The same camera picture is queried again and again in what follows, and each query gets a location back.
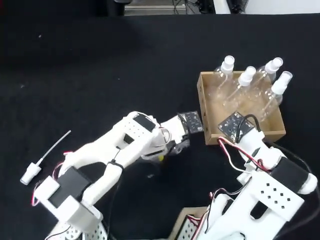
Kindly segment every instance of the spray nozzle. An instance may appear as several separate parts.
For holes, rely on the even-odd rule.
[[[279,68],[284,64],[284,61],[282,60],[281,57],[276,57],[275,59],[269,61],[266,65],[265,65],[265,71],[268,74],[274,74],[276,73]]]
[[[238,82],[241,86],[249,86],[253,76],[256,74],[256,69],[253,66],[248,66],[246,70],[241,73]]]
[[[224,58],[224,61],[221,64],[221,71],[225,74],[230,74],[234,70],[235,58],[231,55],[228,55]]]
[[[278,78],[278,81],[281,81],[284,85],[288,85],[293,77],[293,74],[289,71],[284,71],[280,77]]]

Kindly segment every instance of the red wire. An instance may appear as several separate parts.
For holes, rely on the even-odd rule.
[[[237,149],[238,151],[240,151],[242,154],[244,154],[247,158],[249,158],[256,166],[258,166],[259,168],[261,168],[263,171],[268,172],[269,170],[266,169],[263,164],[260,164],[259,162],[257,162],[250,154],[248,154],[247,152],[245,152],[243,149],[241,149],[240,147],[234,145],[234,144],[230,144],[228,141],[226,141],[224,138],[219,137],[218,138],[218,142],[219,144],[223,144],[226,143],[228,145],[230,145],[231,147],[234,147],[235,149]]]

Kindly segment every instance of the white spray cap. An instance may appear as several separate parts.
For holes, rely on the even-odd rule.
[[[277,95],[284,94],[285,90],[287,89],[287,85],[284,81],[281,81],[280,77],[271,87],[271,91]]]
[[[228,55],[224,58],[224,61],[221,64],[221,71],[224,74],[230,74],[234,70],[234,66],[235,58],[233,56]]]
[[[289,71],[284,71],[280,77],[278,78],[278,81],[283,82],[284,85],[288,85],[293,77],[293,74]]]
[[[265,71],[268,74],[274,74],[276,73],[279,68],[284,64],[284,61],[281,57],[276,57],[275,59],[271,60],[265,65]]]
[[[241,73],[238,82],[241,86],[249,86],[253,76],[256,74],[256,69],[253,66],[248,66],[246,70]]]

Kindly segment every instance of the clear plastic bottle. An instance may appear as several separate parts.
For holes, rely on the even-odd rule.
[[[251,100],[256,101],[260,98],[261,94],[263,93],[263,85],[267,78],[271,80],[271,84],[275,82],[277,71],[283,65],[283,63],[284,61],[281,57],[276,57],[256,71],[251,83],[252,89],[249,96]]]
[[[256,69],[253,66],[248,66],[246,70],[240,75],[237,81],[230,85],[230,94],[225,98],[223,106],[230,112],[238,109],[241,102],[245,100],[247,91],[251,88],[250,83]]]
[[[283,94],[287,89],[288,83],[290,82],[292,77],[292,73],[284,71],[279,79],[274,82],[272,87],[263,93],[263,108],[258,109],[258,111],[253,111],[253,114],[255,114],[254,112],[257,112],[255,116],[259,121],[263,122],[264,120],[266,120],[266,118],[270,116],[281,104],[283,100]]]
[[[235,66],[235,58],[233,56],[226,56],[221,64],[214,71],[219,74],[218,87],[215,93],[215,100],[220,101],[226,98],[230,85],[234,80],[233,71]]]
[[[229,83],[233,80],[235,58],[228,55],[224,58],[221,66],[214,70],[217,75],[215,83],[208,88],[208,97],[211,101],[218,101],[223,98],[224,90],[228,89]]]

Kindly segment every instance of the perforated metal bracket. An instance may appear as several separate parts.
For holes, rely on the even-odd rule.
[[[179,230],[175,240],[191,240],[197,230],[197,226],[187,217],[185,217],[182,227]]]
[[[287,222],[295,215],[304,200],[264,171],[252,172],[248,190],[260,202]]]
[[[83,240],[107,240],[107,231],[104,225],[100,222],[96,230],[92,233],[86,233],[82,235]]]

